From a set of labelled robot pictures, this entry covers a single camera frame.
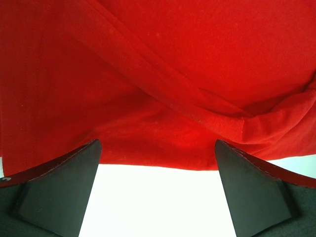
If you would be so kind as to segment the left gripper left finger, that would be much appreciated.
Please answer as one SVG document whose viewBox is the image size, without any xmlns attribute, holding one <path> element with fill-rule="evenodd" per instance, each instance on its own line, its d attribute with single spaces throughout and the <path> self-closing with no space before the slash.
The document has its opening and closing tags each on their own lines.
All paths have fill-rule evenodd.
<svg viewBox="0 0 316 237">
<path fill-rule="evenodd" d="M 2 237 L 77 237 L 102 145 L 93 140 L 61 157 L 0 180 Z"/>
</svg>

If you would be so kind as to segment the red t shirt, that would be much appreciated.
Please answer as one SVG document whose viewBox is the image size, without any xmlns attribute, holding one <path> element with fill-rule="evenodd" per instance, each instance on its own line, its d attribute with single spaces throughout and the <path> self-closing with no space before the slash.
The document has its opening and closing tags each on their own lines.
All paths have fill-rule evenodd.
<svg viewBox="0 0 316 237">
<path fill-rule="evenodd" d="M 3 0 L 6 176 L 98 139 L 104 164 L 316 152 L 313 0 Z"/>
</svg>

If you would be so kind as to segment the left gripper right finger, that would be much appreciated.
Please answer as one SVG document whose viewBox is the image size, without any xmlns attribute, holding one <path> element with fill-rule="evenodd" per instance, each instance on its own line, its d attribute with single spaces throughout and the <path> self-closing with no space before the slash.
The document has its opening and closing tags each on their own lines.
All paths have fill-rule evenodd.
<svg viewBox="0 0 316 237">
<path fill-rule="evenodd" d="M 316 180 L 217 140 L 215 156 L 238 237 L 314 237 Z"/>
</svg>

